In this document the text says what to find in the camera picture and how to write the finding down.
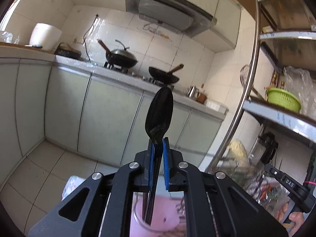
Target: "white bucket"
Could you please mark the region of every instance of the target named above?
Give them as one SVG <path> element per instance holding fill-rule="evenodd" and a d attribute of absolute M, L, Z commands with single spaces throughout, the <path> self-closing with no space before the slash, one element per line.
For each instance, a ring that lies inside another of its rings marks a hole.
<path fill-rule="evenodd" d="M 41 45 L 43 50 L 50 51 L 57 44 L 61 34 L 62 31 L 54 26 L 37 23 L 31 35 L 30 45 Z"/>

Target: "shelf rack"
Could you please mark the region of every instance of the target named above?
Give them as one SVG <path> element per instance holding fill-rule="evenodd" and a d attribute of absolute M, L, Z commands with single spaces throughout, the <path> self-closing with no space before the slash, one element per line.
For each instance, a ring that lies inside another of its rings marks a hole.
<path fill-rule="evenodd" d="M 277 72 L 284 67 L 303 68 L 316 79 L 316 20 L 303 0 L 255 0 L 255 39 L 244 91 L 227 133 L 205 172 L 216 168 L 238 127 L 244 111 L 260 124 L 293 137 L 316 150 L 316 121 L 280 106 L 250 97 L 260 48 Z M 260 33 L 260 14 L 274 32 Z"/>

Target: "human hand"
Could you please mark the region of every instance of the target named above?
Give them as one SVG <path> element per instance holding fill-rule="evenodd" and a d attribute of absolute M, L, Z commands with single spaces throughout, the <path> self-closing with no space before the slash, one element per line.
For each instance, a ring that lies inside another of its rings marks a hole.
<path fill-rule="evenodd" d="M 288 210 L 289 208 L 289 203 L 285 203 L 282 208 L 277 211 L 275 213 L 275 216 L 274 218 L 276 220 L 278 220 L 279 222 L 281 222 L 282 218 L 284 217 L 284 214 L 286 213 L 286 211 Z M 304 216 L 303 216 L 303 213 L 302 212 L 293 212 L 289 215 L 289 219 L 295 223 L 294 227 L 292 228 L 292 230 L 289 232 L 289 237 L 292 237 L 296 232 L 297 230 L 302 226 L 302 224 L 304 223 L 305 219 L 304 219 Z"/>

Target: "gray countertop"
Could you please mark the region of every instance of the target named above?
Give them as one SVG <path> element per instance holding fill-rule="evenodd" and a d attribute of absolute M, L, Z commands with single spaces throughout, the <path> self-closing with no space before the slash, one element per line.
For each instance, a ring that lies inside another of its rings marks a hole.
<path fill-rule="evenodd" d="M 92 75 L 108 78 L 110 80 L 117 81 L 119 83 L 132 86 L 134 88 L 153 94 L 155 94 L 160 89 L 160 87 L 153 85 L 149 82 L 143 81 L 140 78 L 132 77 L 110 69 L 99 67 L 89 62 L 73 60 L 70 58 L 34 50 L 0 46 L 0 57 L 19 58 L 22 59 L 24 62 L 30 59 L 40 61 L 51 61 L 54 62 L 56 66 L 67 67 L 75 71 L 88 72 Z M 222 120 L 225 118 L 226 113 L 228 112 L 227 106 L 225 106 L 222 103 L 209 100 L 210 107 L 207 107 L 204 104 L 189 99 L 184 94 L 178 91 L 173 91 L 173 99 L 176 103 L 184 105 L 188 108 L 192 108 L 196 111 L 200 111 L 203 114 L 208 114 L 210 116 L 217 117 Z"/>

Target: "green basket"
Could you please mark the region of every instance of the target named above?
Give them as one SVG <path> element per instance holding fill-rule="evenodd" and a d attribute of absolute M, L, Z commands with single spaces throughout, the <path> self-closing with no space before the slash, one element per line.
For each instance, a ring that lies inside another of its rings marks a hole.
<path fill-rule="evenodd" d="M 269 88 L 267 90 L 268 102 L 279 105 L 290 111 L 299 113 L 301 109 L 300 100 L 290 92 L 280 88 Z"/>

